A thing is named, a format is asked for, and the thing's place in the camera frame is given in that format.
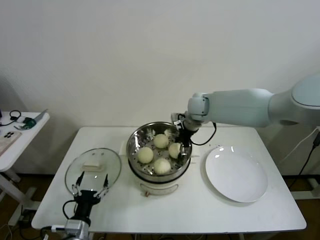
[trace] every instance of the floor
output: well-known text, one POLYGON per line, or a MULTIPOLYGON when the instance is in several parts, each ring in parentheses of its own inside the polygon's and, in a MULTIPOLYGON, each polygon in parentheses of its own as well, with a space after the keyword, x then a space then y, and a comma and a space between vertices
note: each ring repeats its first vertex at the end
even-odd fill
MULTIPOLYGON (((37 191, 33 196, 33 200, 41 201, 45 195, 53 177, 52 176, 37 176, 26 175, 21 177, 21 182, 17 185, 25 192, 29 187, 37 187, 37 191)), ((292 179, 286 180, 287 184, 292 182, 292 179)), ((310 186, 307 181, 299 179, 292 187, 293 191, 307 191, 310 190, 310 186)), ((271 240, 319 240, 320 239, 320 200, 299 200, 297 201, 302 214, 307 222, 307 228, 303 231, 282 232, 272 237, 271 240)), ((3 224, 8 223, 12 213, 15 211, 18 203, 9 196, 5 196, 0 202, 0 227, 3 224)), ((6 235, 9 230, 5 226, 0 229, 0 240, 10 240, 10 235, 7 239, 6 235)), ((12 228, 13 238, 12 240, 24 240, 19 233, 17 226, 12 228)), ((25 239, 33 239, 39 236, 39 231, 29 228, 23 228, 21 230, 25 239)), ((246 234, 245 238, 250 239, 250 234, 246 234)), ((238 240, 238 235, 226 235, 226 234, 213 234, 208 236, 201 235, 130 235, 130 234, 107 234, 105 239, 107 240, 238 240)), ((56 233, 49 234, 49 240, 60 240, 60 236, 56 233)), ((94 240, 103 240, 104 234, 95 234, 94 240)))

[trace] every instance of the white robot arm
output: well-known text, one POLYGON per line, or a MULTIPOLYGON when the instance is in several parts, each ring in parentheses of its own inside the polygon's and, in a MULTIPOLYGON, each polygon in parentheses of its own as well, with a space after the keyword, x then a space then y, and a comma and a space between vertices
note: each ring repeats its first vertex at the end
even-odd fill
POLYGON ((301 80, 278 94, 257 88, 196 93, 189 99, 184 115, 183 126, 192 132, 207 122, 247 127, 272 123, 319 126, 320 75, 301 80))

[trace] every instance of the small table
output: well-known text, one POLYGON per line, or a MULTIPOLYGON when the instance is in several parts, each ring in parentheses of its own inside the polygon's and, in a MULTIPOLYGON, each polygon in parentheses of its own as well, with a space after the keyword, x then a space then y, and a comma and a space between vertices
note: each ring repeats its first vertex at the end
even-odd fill
MULTIPOLYGON (((120 150, 136 127, 83 127, 64 157, 32 221, 40 229, 64 225, 63 204, 73 199, 65 186, 70 163, 93 148, 120 150)), ((203 142, 212 133, 202 127, 193 140, 203 142)), ((128 160, 121 156, 122 169, 117 182, 102 201, 92 208, 90 232, 159 233, 159 234, 225 234, 279 232, 304 229, 307 224, 288 190, 274 161, 258 133, 248 127, 219 127, 216 136, 199 147, 179 188, 168 195, 145 197, 134 181, 128 160), (227 199, 210 184, 204 171, 208 152, 216 145, 247 147, 263 166, 268 177, 265 195, 254 203, 227 199)), ((66 206, 73 215, 74 205, 66 206)))
MULTIPOLYGON (((35 118, 39 115, 39 112, 22 112, 21 115, 24 117, 35 118)), ((22 135, 2 154, 0 155, 0 172, 4 172, 9 178, 11 178, 14 182, 20 182, 20 177, 10 169, 13 164, 17 161, 20 155, 24 152, 30 142, 35 138, 35 136, 39 133, 39 131, 43 128, 46 122, 49 120, 50 116, 46 113, 43 118, 37 122, 37 124, 29 129, 24 131, 19 131, 14 128, 14 126, 23 125, 23 123, 14 122, 8 126, 0 127, 0 136, 5 135, 7 132, 15 131, 21 132, 22 135)), ((2 118, 0 120, 3 124, 11 122, 9 112, 2 112, 2 118)), ((36 191, 35 187, 30 187, 26 194, 21 192, 18 188, 16 188, 10 181, 8 181, 5 177, 0 174, 0 189, 3 190, 0 196, 0 200, 4 197, 4 194, 10 195, 13 199, 17 200, 20 204, 17 209, 14 211, 11 219, 8 224, 10 226, 15 226, 18 222, 18 219, 21 214, 21 205, 23 205, 24 209, 27 210, 37 210, 40 202, 32 201, 31 197, 36 191)))

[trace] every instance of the white wall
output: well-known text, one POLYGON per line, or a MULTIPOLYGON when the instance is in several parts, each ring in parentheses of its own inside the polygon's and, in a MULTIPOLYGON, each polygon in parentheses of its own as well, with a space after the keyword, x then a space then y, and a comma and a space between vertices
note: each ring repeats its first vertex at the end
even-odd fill
MULTIPOLYGON (((2 0, 0 79, 18 96, 10 104, 51 114, 15 167, 54 173, 80 127, 169 121, 194 92, 290 88, 320 70, 319 7, 317 0, 2 0)), ((310 131, 287 129, 259 130, 275 161, 310 131), (279 146, 280 136, 290 136, 288 144, 279 146)), ((302 161, 290 165, 293 174, 302 161)))

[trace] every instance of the ceramic plate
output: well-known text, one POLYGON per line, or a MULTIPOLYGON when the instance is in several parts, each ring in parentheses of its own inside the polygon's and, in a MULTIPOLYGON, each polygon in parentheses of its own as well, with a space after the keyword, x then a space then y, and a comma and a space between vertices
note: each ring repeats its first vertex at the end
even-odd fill
POLYGON ((212 185, 221 194, 237 202, 255 202, 268 187, 265 170, 242 147, 215 148, 206 158, 205 170, 212 185))

